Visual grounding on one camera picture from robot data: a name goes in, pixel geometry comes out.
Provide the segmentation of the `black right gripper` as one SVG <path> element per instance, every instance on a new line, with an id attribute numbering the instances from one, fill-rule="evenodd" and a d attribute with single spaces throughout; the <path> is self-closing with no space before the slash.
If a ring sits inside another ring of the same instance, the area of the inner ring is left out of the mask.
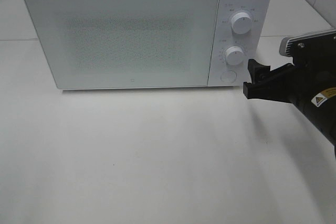
<path id="1" fill-rule="evenodd" d="M 292 102 L 324 135 L 335 135 L 335 41 L 309 40 L 305 48 L 290 50 L 293 64 L 271 66 L 248 60 L 251 83 L 243 83 L 247 99 Z M 289 77 L 274 78 L 295 67 Z"/>

